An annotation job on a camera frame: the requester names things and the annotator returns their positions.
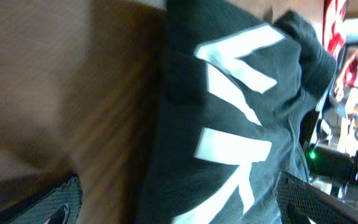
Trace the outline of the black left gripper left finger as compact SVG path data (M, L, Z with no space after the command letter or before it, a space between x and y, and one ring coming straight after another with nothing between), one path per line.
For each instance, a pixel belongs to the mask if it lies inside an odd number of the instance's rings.
M68 212L63 215L66 218L65 223L75 224L82 206L82 196L80 179L77 175L74 175L35 202L31 202L22 212L14 215L6 223L45 223L60 208L66 207Z

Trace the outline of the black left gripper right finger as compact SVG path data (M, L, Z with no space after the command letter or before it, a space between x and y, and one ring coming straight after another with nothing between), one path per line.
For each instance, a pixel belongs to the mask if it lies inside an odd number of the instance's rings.
M275 196L284 224L358 224L358 210L287 172L279 173Z

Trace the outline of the dark green t-shirt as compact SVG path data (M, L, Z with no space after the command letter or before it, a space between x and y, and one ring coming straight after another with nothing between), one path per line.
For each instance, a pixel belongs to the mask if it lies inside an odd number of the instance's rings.
M163 92L137 223L280 223L281 172L308 179L301 121L336 71L314 27L227 1L168 1Z

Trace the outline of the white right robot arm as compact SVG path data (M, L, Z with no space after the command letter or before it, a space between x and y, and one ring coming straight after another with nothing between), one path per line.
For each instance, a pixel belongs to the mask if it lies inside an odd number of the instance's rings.
M338 185L358 186L358 151L350 156L332 149L312 146L306 152L311 175Z

